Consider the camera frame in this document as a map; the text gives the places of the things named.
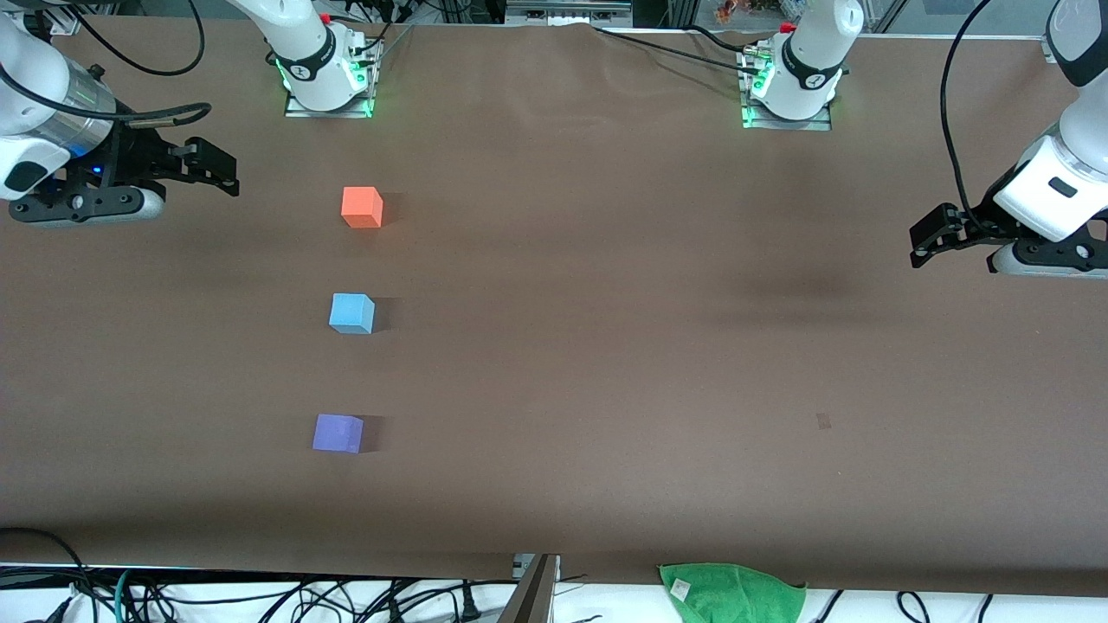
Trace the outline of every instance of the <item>metal mounting plate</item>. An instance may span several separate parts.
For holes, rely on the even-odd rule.
[[[353,32],[356,33],[356,38],[352,45],[365,45],[366,35],[358,31]],[[351,57],[351,62],[368,62],[365,68],[351,70],[355,76],[365,80],[368,86],[366,86],[365,91],[355,95],[345,106],[326,112],[309,110],[304,108],[290,92],[288,99],[285,101],[285,116],[294,119],[369,119],[373,116],[373,104],[377,101],[377,83],[381,78],[381,53],[383,50],[384,42],[378,41],[361,54]]]
[[[763,69],[766,59],[757,53],[747,54],[736,52],[736,61],[739,67]],[[829,132],[831,130],[831,106],[824,104],[820,112],[812,119],[804,121],[791,121],[781,119],[769,112],[766,104],[750,95],[753,90],[756,76],[742,72],[736,72],[739,76],[739,101],[742,105],[742,126],[761,127],[765,130],[807,130],[815,132]]]

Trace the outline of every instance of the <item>purple cube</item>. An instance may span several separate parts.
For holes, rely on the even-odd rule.
[[[361,418],[319,413],[311,449],[357,455],[361,449]]]

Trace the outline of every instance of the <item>black band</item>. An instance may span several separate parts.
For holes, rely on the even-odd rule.
[[[1100,0],[1100,35],[1092,42],[1092,45],[1089,45],[1076,59],[1063,57],[1054,45],[1054,37],[1050,35],[1050,31],[1053,30],[1050,24],[1054,23],[1058,6],[1055,4],[1050,11],[1050,19],[1047,21],[1046,42],[1050,45],[1050,53],[1058,61],[1061,73],[1066,74],[1066,80],[1069,80],[1069,83],[1074,86],[1085,86],[1089,82],[1092,82],[1096,76],[1100,75],[1100,72],[1105,68],[1108,68],[1108,28],[1105,28],[1108,25],[1108,0]]]
[[[818,91],[828,83],[829,80],[834,78],[834,74],[839,73],[839,68],[842,67],[842,62],[828,69],[815,69],[811,65],[804,64],[797,54],[792,52],[792,35],[790,34],[788,39],[784,40],[784,44],[781,45],[781,60],[784,61],[784,68],[789,70],[789,73],[797,76],[797,81],[800,82],[800,88],[804,91]]]
[[[331,62],[331,59],[335,58],[335,32],[329,28],[324,28],[324,30],[327,31],[327,41],[324,42],[324,47],[306,59],[294,61],[274,52],[277,62],[280,63],[287,75],[300,82],[310,82],[316,79],[316,73],[320,68]]]

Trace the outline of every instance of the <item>black cable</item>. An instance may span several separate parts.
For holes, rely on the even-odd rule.
[[[337,610],[335,610],[330,605],[324,604],[322,602],[327,599],[327,595],[329,595],[329,594],[334,593],[335,591],[339,590],[339,588],[341,588],[342,584],[345,584],[345,583],[349,583],[349,580],[347,580],[345,582],[336,582],[334,586],[331,586],[330,589],[328,589],[328,590],[326,590],[326,591],[324,591],[322,593],[319,593],[319,594],[315,593],[311,589],[308,589],[308,588],[305,588],[305,590],[299,591],[297,593],[297,595],[300,599],[300,605],[297,606],[297,607],[298,609],[302,609],[302,610],[300,610],[300,615],[299,616],[294,616],[291,619],[291,623],[302,623],[304,622],[304,616],[308,613],[308,611],[311,610],[312,607],[316,607],[317,605],[321,606],[321,607],[330,607],[331,611],[337,614],[338,613]],[[307,592],[308,594],[314,595],[316,598],[315,601],[312,601],[311,603],[307,603],[307,605],[306,605],[306,602],[304,601],[304,593],[305,592]]]
[[[724,61],[717,61],[715,59],[699,57],[697,54],[691,54],[689,52],[685,52],[681,50],[675,50],[673,48],[666,48],[665,45],[658,45],[657,43],[652,43],[649,41],[643,41],[642,39],[635,39],[634,37],[627,37],[626,34],[620,34],[618,32],[604,30],[603,28],[597,28],[595,25],[593,27],[593,30],[595,30],[596,32],[602,32],[604,34],[607,34],[608,37],[615,37],[616,39],[623,39],[624,41],[630,41],[632,43],[638,43],[640,45],[646,45],[647,48],[654,48],[655,50],[661,50],[663,52],[669,52],[670,54],[677,54],[678,57],[685,57],[686,59],[693,59],[694,61],[700,61],[711,65],[726,68],[731,71],[738,71],[740,73],[749,73],[751,75],[756,75],[758,73],[758,70],[756,70],[755,68],[745,68],[733,63],[725,63]]]
[[[307,593],[308,593],[308,594],[310,594],[310,595],[315,595],[315,596],[317,596],[317,598],[321,598],[321,600],[320,600],[320,601],[321,601],[321,603],[326,603],[326,604],[329,604],[329,605],[332,605],[332,606],[335,606],[335,607],[337,607],[337,609],[341,610],[342,612],[348,612],[348,613],[350,613],[351,615],[355,615],[355,616],[357,616],[357,615],[358,615],[358,613],[360,612],[360,611],[358,610],[358,607],[357,607],[356,605],[353,605],[353,600],[351,600],[351,599],[349,599],[349,598],[347,598],[347,603],[348,603],[349,605],[343,605],[342,603],[339,603],[339,602],[337,602],[337,601],[335,601],[335,600],[332,600],[332,599],[330,599],[330,598],[327,598],[327,596],[322,596],[322,593],[317,593],[316,591],[312,591],[311,589],[305,589],[305,592],[307,592]],[[346,589],[342,589],[342,592],[343,592],[343,593],[346,593],[346,594],[349,594],[349,593],[348,593],[348,592],[346,591]]]
[[[369,11],[366,10],[366,6],[361,2],[355,2],[358,8],[361,9],[361,14],[366,16],[366,23],[373,23],[373,18],[369,17]]]
[[[985,612],[991,603],[993,603],[993,593],[985,595],[985,601],[981,602],[981,609],[977,610],[977,623],[985,623]]]
[[[207,116],[207,113],[212,112],[212,104],[207,102],[196,102],[193,104],[185,104],[172,109],[163,109],[150,112],[132,112],[132,113],[99,112],[85,109],[78,109],[63,104],[61,102],[55,102],[53,100],[43,98],[42,95],[39,95],[34,91],[31,91],[27,86],[23,86],[19,82],[16,82],[16,79],[13,79],[11,74],[8,73],[8,70],[6,70],[2,64],[0,64],[0,82],[3,82],[12,91],[27,98],[28,100],[31,100],[32,102],[35,102],[49,109],[53,109],[59,112],[72,114],[75,116],[82,116],[85,119],[101,119],[105,121],[153,121],[161,119],[170,119],[185,113],[193,113],[189,116],[173,120],[173,125],[188,125],[189,123],[195,123],[204,119],[205,116]]]
[[[8,75],[8,72],[3,71],[2,65],[0,65],[0,73],[3,73],[3,75]],[[39,530],[38,528],[19,528],[19,527],[0,528],[0,535],[2,534],[30,534],[33,537],[40,537],[53,541],[54,544],[64,550],[65,554],[70,556],[70,560],[73,561],[73,566],[76,568],[78,573],[81,575],[81,580],[84,582],[84,588],[86,588],[90,593],[95,592],[95,589],[92,584],[92,580],[89,578],[89,572],[85,569],[84,563],[81,562],[81,558],[76,555],[76,552],[73,551],[73,548],[71,548],[69,543],[63,541],[61,537],[54,534],[53,532]],[[96,605],[95,598],[93,598],[92,601],[92,621],[93,623],[99,623],[100,621],[100,606]]]
[[[347,603],[350,604],[350,614],[357,614],[353,606],[353,598],[350,596],[350,591],[346,590],[346,585],[341,585],[339,590],[342,591],[342,595],[346,596]]]
[[[715,43],[716,45],[719,45],[720,48],[722,48],[725,50],[730,50],[731,52],[741,52],[742,48],[743,48],[742,45],[731,45],[727,41],[724,41],[722,39],[716,37],[716,34],[714,32],[711,32],[710,30],[708,30],[707,28],[704,28],[701,25],[697,25],[695,23],[690,23],[690,24],[681,28],[681,30],[691,30],[694,32],[699,32],[700,34],[707,37],[708,41],[711,41],[712,43]]]
[[[473,6],[473,2],[470,2],[470,3],[465,4],[464,7],[462,7],[461,9],[453,10],[453,9],[447,9],[445,6],[443,6],[443,7],[435,6],[435,3],[431,2],[431,0],[420,0],[420,1],[423,4],[427,4],[428,7],[431,7],[432,9],[434,9],[437,11],[442,11],[443,16],[464,16],[466,13],[466,11],[470,10],[470,7]]]
[[[962,43],[962,38],[970,30],[970,24],[973,23],[973,20],[992,1],[982,0],[981,4],[977,4],[973,11],[970,11],[966,21],[962,22],[962,28],[958,29],[958,33],[954,35],[954,42],[951,43],[951,51],[946,54],[946,64],[943,65],[943,81],[938,85],[938,116],[943,123],[943,139],[946,141],[946,153],[951,156],[951,166],[954,168],[954,185],[958,188],[958,201],[962,202],[962,211],[966,213],[970,221],[982,232],[986,232],[987,229],[985,229],[985,226],[982,225],[977,215],[970,207],[970,197],[966,195],[965,182],[962,180],[962,164],[958,162],[958,154],[954,149],[954,139],[951,136],[951,122],[946,114],[946,83],[950,81],[951,65],[954,64],[954,53],[957,51],[958,44]]]
[[[410,586],[413,586],[417,582],[417,580],[393,580],[387,591],[378,595],[376,600],[366,606],[366,610],[363,610],[361,614],[355,617],[353,623],[367,623],[369,619],[373,614],[381,611],[390,600],[396,599],[401,592],[408,590]]]
[[[459,623],[469,623],[470,621],[476,621],[481,619],[481,611],[478,610],[478,604],[473,601],[473,589],[470,588],[469,582],[462,582],[462,615],[458,617]]]
[[[279,598],[279,596],[286,594],[287,592],[288,591],[281,591],[279,593],[269,593],[269,594],[266,594],[266,595],[254,595],[254,596],[249,596],[249,598],[230,598],[230,599],[226,599],[226,600],[178,600],[176,598],[168,598],[167,596],[167,598],[165,598],[165,601],[167,601],[170,603],[177,603],[177,604],[183,604],[183,605],[220,605],[220,604],[225,604],[225,603],[243,603],[243,602],[247,602],[247,601],[268,600],[268,599],[273,599],[273,598]]]
[[[34,25],[39,31],[37,37],[50,43],[50,27],[47,25],[47,18],[43,17],[42,11],[34,11]]]
[[[470,586],[484,586],[484,585],[489,585],[489,584],[512,584],[512,583],[513,582],[504,582],[504,581],[501,581],[501,580],[481,580],[481,581],[478,581],[478,582],[466,582],[466,584],[469,584]],[[455,584],[453,586],[448,586],[445,589],[429,589],[427,591],[421,591],[421,592],[416,593],[413,595],[409,595],[409,596],[404,598],[403,600],[400,600],[398,602],[398,604],[403,605],[403,604],[407,604],[407,603],[409,603],[409,602],[411,602],[413,600],[417,600],[418,598],[423,598],[423,599],[419,599],[418,601],[416,601],[414,603],[412,603],[408,607],[400,610],[400,612],[396,616],[393,616],[392,619],[390,619],[388,621],[388,623],[400,623],[401,619],[403,619],[403,615],[407,614],[410,610],[412,610],[417,605],[419,605],[419,604],[421,604],[421,603],[423,603],[425,601],[430,601],[430,600],[432,600],[434,598],[442,596],[444,594],[449,594],[450,598],[452,600],[454,600],[454,613],[456,615],[456,613],[458,613],[458,598],[454,595],[454,591],[456,591],[456,590],[459,590],[461,588],[462,588],[462,584]]]
[[[843,592],[844,591],[842,589],[835,591],[834,594],[831,595],[831,599],[828,600],[828,604],[823,606],[823,612],[820,613],[819,619],[812,621],[812,623],[827,623],[828,616],[831,616],[831,610],[834,609],[835,602],[839,601],[839,598],[842,596]]]
[[[296,585],[295,589],[285,592],[281,595],[280,599],[278,599],[273,604],[270,604],[269,609],[266,610],[265,613],[261,614],[261,617],[258,619],[258,623],[269,623],[269,621],[273,620],[274,614],[277,614],[277,611],[280,610],[280,606],[285,605],[285,602],[287,602],[288,600],[293,599],[293,595],[299,593],[300,590],[302,590],[310,582],[304,582],[304,581],[301,581],[299,584]]]
[[[378,43],[380,43],[381,41],[383,41],[384,40],[384,34],[387,32],[389,32],[389,27],[390,25],[392,25],[392,22],[384,22],[384,28],[381,29],[381,33],[378,34],[377,37],[375,37],[372,41],[370,41],[369,43],[366,43],[363,47],[357,48],[355,50],[355,53],[360,54],[360,53],[365,52],[366,50],[369,50],[373,45],[377,45]]]
[[[912,595],[915,603],[920,605],[920,612],[923,613],[923,621],[920,621],[915,616],[909,614],[907,607],[904,606],[904,595]],[[913,591],[901,591],[896,593],[896,606],[901,609],[901,614],[907,616],[907,620],[912,623],[931,623],[931,615],[927,614],[927,606],[923,605],[923,600],[920,599],[920,595],[915,594]]]
[[[172,76],[172,75],[182,75],[193,71],[193,69],[195,69],[196,65],[201,64],[201,59],[204,58],[204,49],[206,44],[204,40],[204,22],[201,21],[201,13],[199,11],[196,10],[196,4],[193,2],[193,0],[185,0],[185,1],[188,2],[188,8],[192,9],[193,18],[196,20],[196,37],[197,39],[199,39],[199,44],[196,48],[196,58],[193,59],[193,62],[188,63],[187,65],[181,69],[174,69],[168,71],[151,69],[148,67],[138,64],[137,62],[131,60],[130,58],[127,58],[126,54],[115,49],[115,45],[109,43],[107,40],[103,38],[103,35],[96,32],[96,29],[92,28],[92,25],[88,22],[88,20],[81,17],[81,13],[79,11],[73,11],[72,13],[73,17],[76,19],[76,21],[81,22],[81,25],[83,25],[84,29],[89,31],[89,34],[91,34],[92,38],[95,39],[96,41],[100,41],[100,44],[103,45],[109,52],[114,54],[115,58],[120,59],[121,61],[127,63],[129,65],[135,68],[141,72],[148,73],[151,75]]]

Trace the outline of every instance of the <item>orange cube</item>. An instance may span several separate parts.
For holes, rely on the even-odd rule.
[[[342,188],[342,218],[355,229],[381,226],[384,202],[373,186]]]

